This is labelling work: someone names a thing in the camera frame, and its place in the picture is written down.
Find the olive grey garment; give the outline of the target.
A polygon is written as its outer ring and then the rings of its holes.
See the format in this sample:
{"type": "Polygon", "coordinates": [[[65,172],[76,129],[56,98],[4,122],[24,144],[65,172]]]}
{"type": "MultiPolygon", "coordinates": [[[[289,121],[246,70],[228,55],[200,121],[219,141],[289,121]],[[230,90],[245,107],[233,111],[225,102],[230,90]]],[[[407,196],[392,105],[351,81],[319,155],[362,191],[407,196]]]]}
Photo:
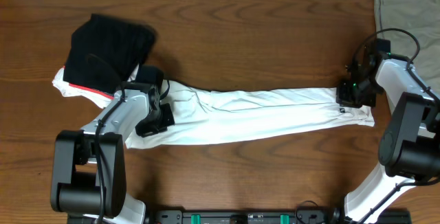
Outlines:
{"type": "Polygon", "coordinates": [[[422,80],[439,92],[439,0],[374,0],[377,30],[399,28],[420,44],[413,63],[422,80]]]}

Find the black folded garment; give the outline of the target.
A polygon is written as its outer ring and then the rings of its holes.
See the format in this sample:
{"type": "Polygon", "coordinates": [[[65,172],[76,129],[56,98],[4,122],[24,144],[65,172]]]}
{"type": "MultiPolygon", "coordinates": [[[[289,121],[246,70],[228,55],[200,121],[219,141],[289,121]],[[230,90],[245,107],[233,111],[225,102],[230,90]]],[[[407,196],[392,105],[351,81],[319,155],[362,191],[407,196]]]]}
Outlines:
{"type": "Polygon", "coordinates": [[[114,93],[147,59],[156,31],[142,23],[92,14],[71,36],[63,80],[73,85],[114,93]]]}

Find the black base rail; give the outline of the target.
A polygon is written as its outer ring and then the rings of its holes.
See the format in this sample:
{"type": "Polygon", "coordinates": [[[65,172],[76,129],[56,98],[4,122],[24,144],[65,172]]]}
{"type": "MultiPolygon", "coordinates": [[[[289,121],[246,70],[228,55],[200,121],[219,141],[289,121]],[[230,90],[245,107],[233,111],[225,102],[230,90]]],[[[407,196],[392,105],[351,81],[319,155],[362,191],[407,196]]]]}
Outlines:
{"type": "MultiPolygon", "coordinates": [[[[67,223],[93,223],[90,217],[68,216],[67,223]]],[[[330,214],[318,208],[299,209],[295,212],[182,212],[164,210],[146,215],[146,224],[299,224],[299,223],[356,223],[342,219],[340,214],[330,214]]],[[[410,212],[407,210],[385,210],[376,223],[411,224],[410,212]]]]}

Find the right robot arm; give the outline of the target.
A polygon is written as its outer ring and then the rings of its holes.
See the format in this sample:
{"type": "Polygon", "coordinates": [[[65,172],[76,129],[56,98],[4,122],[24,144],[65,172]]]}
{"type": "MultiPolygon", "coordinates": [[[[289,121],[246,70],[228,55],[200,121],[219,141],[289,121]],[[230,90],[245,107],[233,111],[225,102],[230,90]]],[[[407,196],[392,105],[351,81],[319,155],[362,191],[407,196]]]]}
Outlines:
{"type": "Polygon", "coordinates": [[[378,163],[344,198],[331,223],[411,223],[407,210],[390,205],[406,191],[439,183],[439,97],[417,75],[413,59],[394,54],[391,42],[368,38],[337,87],[342,107],[374,107],[385,93],[392,112],[378,147],[378,163]]]}

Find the white printed t-shirt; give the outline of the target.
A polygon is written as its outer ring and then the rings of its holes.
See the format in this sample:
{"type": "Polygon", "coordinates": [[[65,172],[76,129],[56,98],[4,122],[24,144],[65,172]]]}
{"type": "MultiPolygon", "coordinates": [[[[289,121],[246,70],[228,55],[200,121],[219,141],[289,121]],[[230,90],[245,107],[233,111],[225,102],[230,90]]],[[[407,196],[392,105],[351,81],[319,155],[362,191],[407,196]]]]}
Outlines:
{"type": "Polygon", "coordinates": [[[168,95],[174,125],[163,133],[140,137],[127,148],[245,142],[357,124],[374,126],[371,108],[341,107],[334,88],[270,91],[205,91],[172,81],[168,95]]]}

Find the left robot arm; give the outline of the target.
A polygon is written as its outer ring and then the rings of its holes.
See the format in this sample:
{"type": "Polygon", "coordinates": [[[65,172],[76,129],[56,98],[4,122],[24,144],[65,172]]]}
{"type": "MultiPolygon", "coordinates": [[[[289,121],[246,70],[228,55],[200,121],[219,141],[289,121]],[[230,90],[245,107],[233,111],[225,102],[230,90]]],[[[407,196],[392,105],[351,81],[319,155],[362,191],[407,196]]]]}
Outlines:
{"type": "Polygon", "coordinates": [[[56,137],[50,204],[68,223],[148,223],[146,204],[127,193],[124,143],[174,125],[161,102],[163,80],[160,69],[141,66],[135,80],[117,80],[114,99],[93,121],[56,137]]]}

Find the white folded garment red trim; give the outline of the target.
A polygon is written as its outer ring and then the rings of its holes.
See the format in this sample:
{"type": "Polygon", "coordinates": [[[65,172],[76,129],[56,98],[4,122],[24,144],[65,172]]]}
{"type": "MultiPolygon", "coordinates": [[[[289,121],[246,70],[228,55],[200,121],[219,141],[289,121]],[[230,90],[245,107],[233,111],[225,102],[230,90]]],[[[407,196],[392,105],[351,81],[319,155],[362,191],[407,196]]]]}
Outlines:
{"type": "Polygon", "coordinates": [[[64,81],[65,66],[58,70],[52,84],[57,88],[61,95],[65,98],[82,96],[91,100],[99,108],[107,107],[114,99],[113,93],[107,93],[97,89],[92,89],[85,86],[75,85],[73,83],[64,81]]]}

